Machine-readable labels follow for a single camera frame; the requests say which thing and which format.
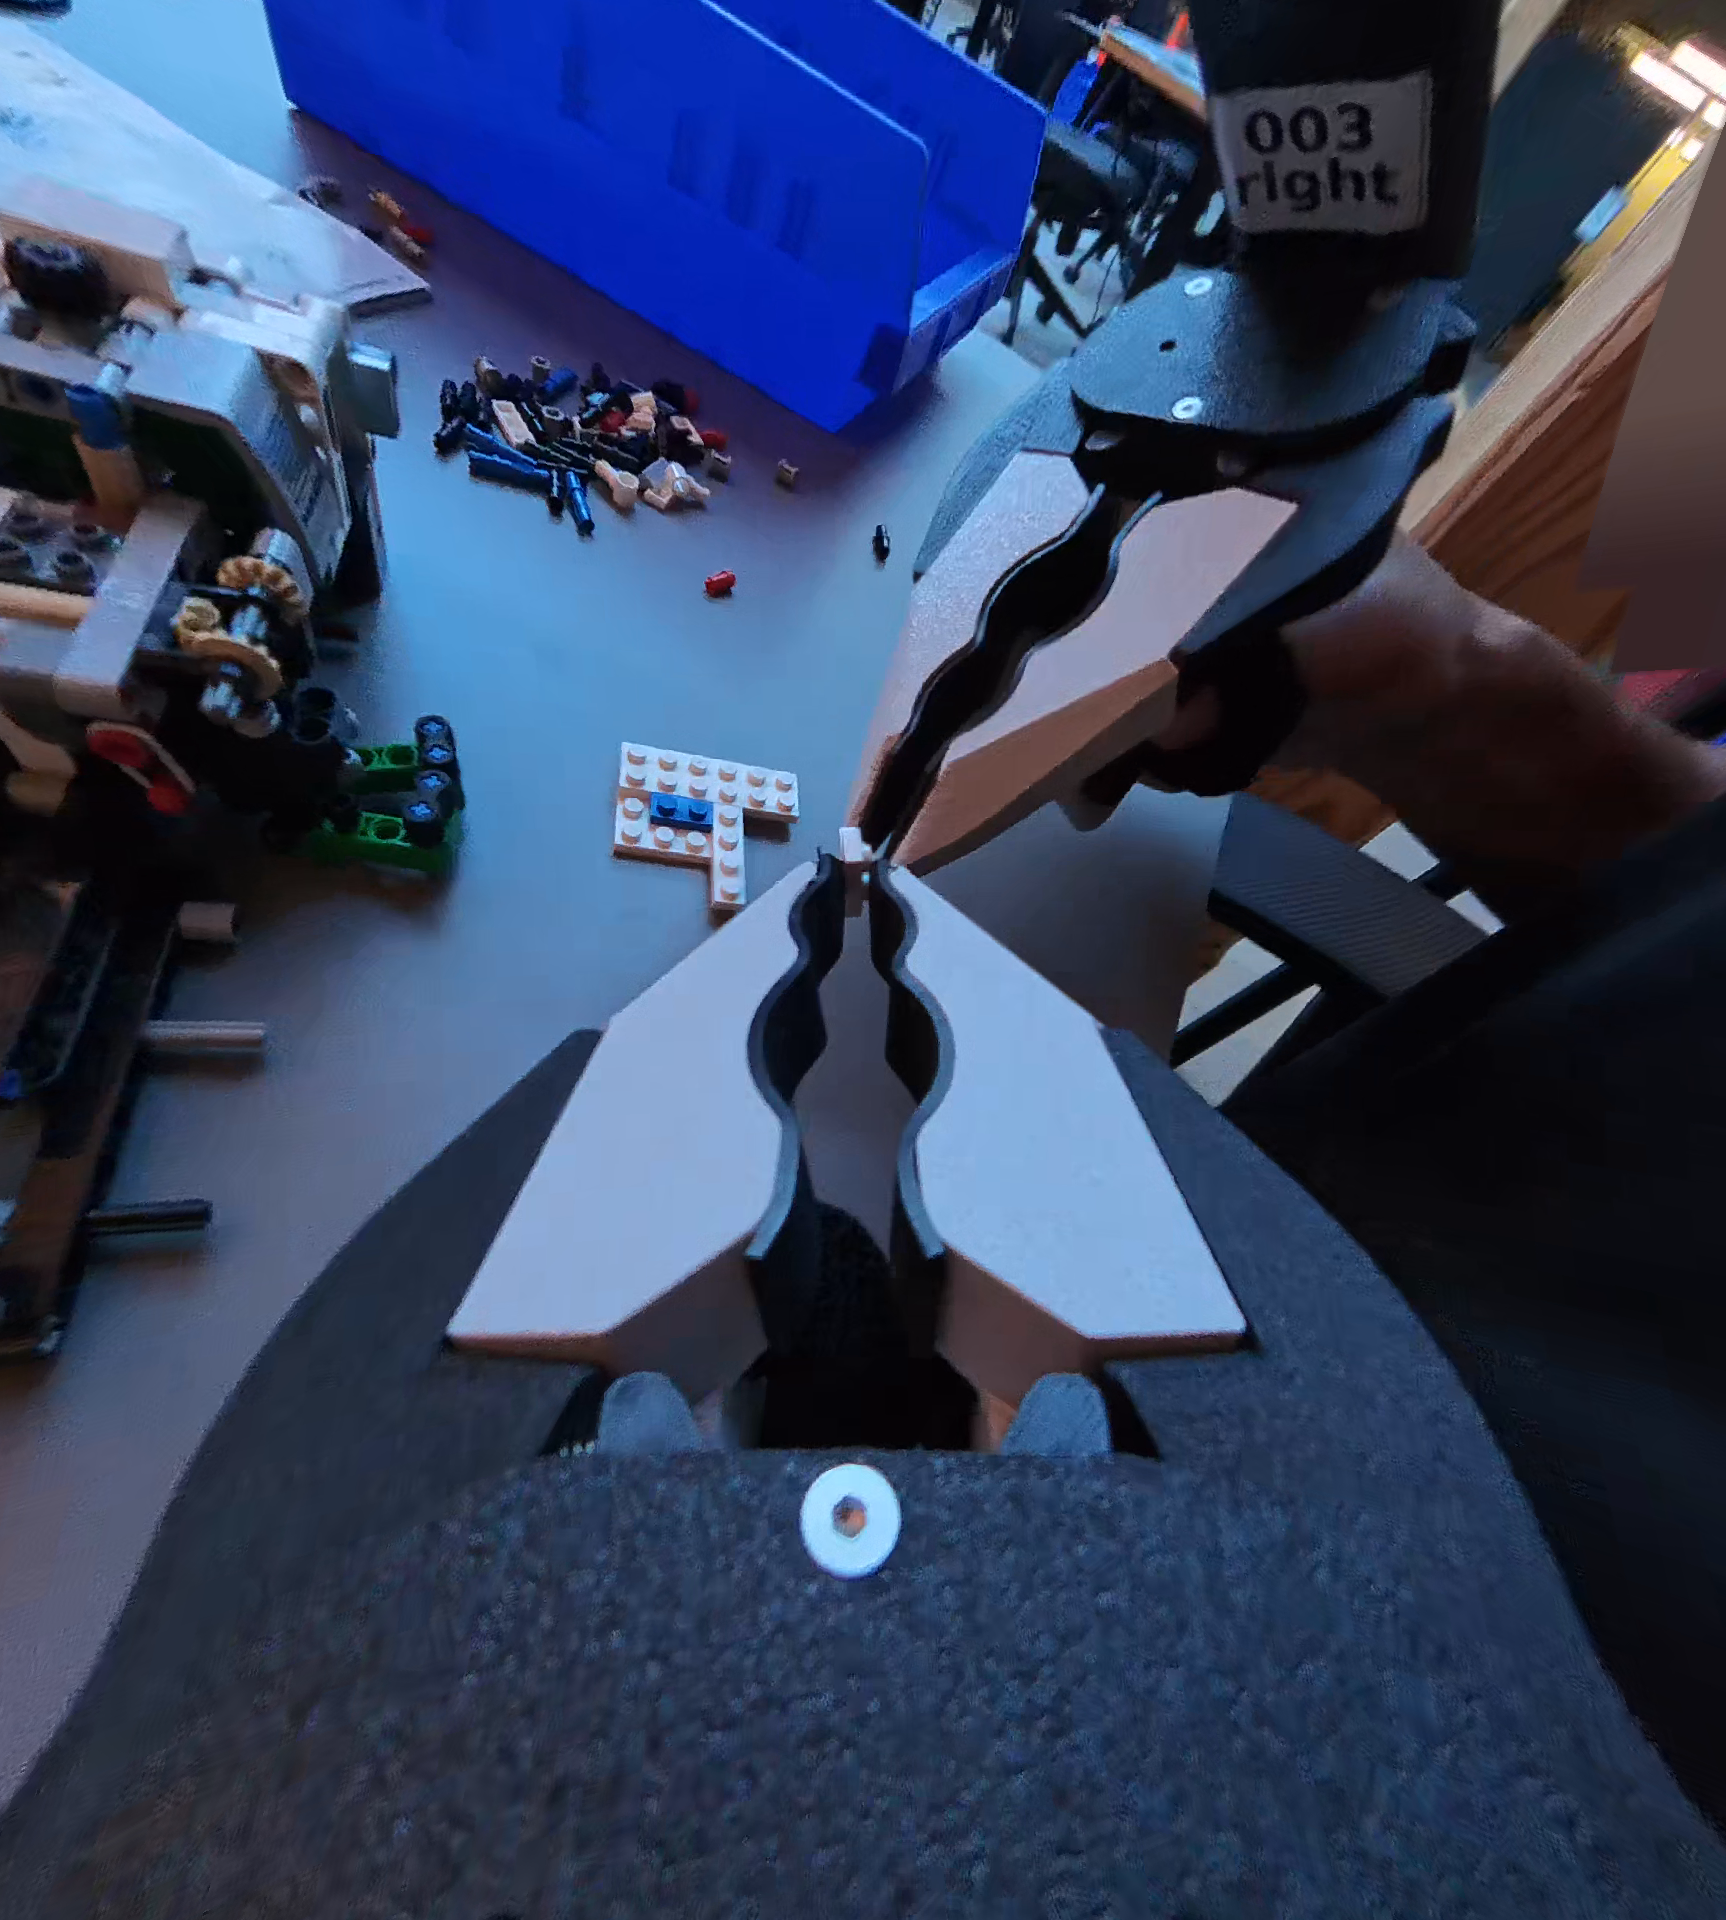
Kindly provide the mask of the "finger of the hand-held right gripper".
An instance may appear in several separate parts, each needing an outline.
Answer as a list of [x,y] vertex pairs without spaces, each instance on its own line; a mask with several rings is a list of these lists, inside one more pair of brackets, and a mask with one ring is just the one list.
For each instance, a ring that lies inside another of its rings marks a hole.
[[926,876],[1159,731],[1173,652],[1295,519],[1284,496],[1225,488],[1149,501],[1097,557],[1084,522],[1015,564],[942,667],[871,780],[862,844]]
[[1108,493],[1072,459],[1022,450],[993,476],[911,586],[849,792],[863,843],[908,834],[945,750],[1100,589],[1109,545]]

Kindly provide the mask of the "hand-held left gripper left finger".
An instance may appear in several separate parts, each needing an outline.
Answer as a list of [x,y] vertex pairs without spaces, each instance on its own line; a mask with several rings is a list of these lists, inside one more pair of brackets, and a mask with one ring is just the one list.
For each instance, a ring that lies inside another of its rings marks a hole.
[[845,882],[820,857],[609,1018],[453,1348],[659,1374],[695,1400],[802,1343],[824,1235],[795,1097],[843,941]]

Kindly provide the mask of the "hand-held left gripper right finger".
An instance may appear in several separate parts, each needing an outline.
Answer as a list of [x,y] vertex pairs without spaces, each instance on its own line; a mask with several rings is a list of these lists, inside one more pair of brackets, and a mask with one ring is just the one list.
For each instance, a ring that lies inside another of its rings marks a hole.
[[1106,1028],[957,906],[878,864],[897,1283],[919,1344],[1017,1408],[1048,1376],[1225,1354],[1249,1327]]

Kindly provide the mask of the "white lego plate assembly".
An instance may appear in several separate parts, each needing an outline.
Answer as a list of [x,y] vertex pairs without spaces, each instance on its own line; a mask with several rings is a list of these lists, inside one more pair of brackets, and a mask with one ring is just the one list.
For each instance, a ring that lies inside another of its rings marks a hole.
[[705,876],[707,913],[750,903],[752,826],[786,833],[802,817],[793,772],[628,739],[616,753],[609,855]]

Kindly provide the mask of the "pile of small lego connectors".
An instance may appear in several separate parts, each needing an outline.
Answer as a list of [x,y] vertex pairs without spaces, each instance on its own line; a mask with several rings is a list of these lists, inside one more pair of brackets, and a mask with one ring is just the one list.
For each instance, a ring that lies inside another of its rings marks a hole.
[[592,538],[595,512],[703,512],[732,482],[730,437],[698,419],[681,379],[636,380],[594,361],[501,368],[477,357],[434,388],[434,456],[485,488],[542,504]]

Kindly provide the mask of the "person's right forearm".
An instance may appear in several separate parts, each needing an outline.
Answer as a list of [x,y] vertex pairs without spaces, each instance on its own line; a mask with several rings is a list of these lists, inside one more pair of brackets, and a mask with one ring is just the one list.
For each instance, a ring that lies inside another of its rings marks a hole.
[[1588,733],[1576,802],[1590,861],[1656,839],[1726,797],[1726,745],[1629,706],[1612,681],[1593,678],[1590,692],[1602,718]]

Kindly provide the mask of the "green black lego subassembly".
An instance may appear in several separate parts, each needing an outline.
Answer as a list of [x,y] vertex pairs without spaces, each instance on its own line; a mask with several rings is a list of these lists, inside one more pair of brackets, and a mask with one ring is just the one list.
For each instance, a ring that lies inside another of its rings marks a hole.
[[298,850],[331,867],[445,879],[464,839],[465,791],[455,733],[418,717],[408,739],[345,743],[335,787]]

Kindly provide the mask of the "small group of lego pins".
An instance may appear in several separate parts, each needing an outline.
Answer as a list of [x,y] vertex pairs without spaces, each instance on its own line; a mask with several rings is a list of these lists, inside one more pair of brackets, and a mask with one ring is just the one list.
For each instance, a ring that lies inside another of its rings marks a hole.
[[411,272],[421,272],[429,258],[435,232],[411,217],[392,192],[370,189],[361,205],[347,194],[331,174],[309,174],[295,189],[302,205],[313,207],[356,229],[370,245],[392,254]]

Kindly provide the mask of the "partly built lego truck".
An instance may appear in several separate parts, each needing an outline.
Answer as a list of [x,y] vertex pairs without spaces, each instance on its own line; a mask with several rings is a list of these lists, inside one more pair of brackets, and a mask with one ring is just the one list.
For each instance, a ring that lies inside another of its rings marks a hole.
[[196,264],[183,229],[35,179],[0,208],[0,1361],[51,1354],[229,813],[295,847],[353,722],[317,682],[380,592],[395,363],[317,297]]

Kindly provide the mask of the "person's right hand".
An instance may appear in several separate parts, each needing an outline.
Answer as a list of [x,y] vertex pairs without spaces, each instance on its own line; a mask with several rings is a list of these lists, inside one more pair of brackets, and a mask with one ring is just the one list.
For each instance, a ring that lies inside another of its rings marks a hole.
[[1493,906],[1563,887],[1672,819],[1672,741],[1412,540],[1284,642],[1303,710],[1272,768],[1353,783]]

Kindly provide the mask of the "black office chair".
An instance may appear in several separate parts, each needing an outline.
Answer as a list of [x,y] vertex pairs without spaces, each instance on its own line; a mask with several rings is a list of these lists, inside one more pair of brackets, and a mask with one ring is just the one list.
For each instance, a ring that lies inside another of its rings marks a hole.
[[1030,199],[1024,246],[1003,292],[1000,343],[1017,336],[1024,298],[1039,324],[1094,328],[1065,290],[1092,262],[1109,262],[1124,298],[1177,270],[1222,264],[1227,220],[1197,109],[1163,97],[1115,63],[1104,63],[1074,120],[1051,116]]

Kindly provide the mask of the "wooden cabinet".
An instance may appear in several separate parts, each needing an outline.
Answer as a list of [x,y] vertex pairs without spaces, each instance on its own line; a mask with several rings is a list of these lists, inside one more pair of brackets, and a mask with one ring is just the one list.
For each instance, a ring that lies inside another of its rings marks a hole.
[[1677,183],[1560,301],[1409,493],[1401,533],[1458,584],[1608,667],[1628,592],[1588,589],[1581,564],[1624,410],[1668,276],[1707,177]]

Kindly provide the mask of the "blue storage bin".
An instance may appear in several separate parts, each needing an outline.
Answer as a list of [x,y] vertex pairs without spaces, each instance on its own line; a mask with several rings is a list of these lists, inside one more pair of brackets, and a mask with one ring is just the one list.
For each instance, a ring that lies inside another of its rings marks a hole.
[[1046,111],[878,2],[268,2],[290,107],[842,430],[1006,292]]

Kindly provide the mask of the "instruction booklet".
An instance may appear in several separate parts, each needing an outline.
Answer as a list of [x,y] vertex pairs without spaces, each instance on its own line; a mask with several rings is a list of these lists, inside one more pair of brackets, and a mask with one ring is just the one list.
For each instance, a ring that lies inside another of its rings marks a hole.
[[166,220],[197,267],[244,270],[262,294],[319,297],[352,319],[432,298],[383,246],[0,16],[0,211],[33,180]]

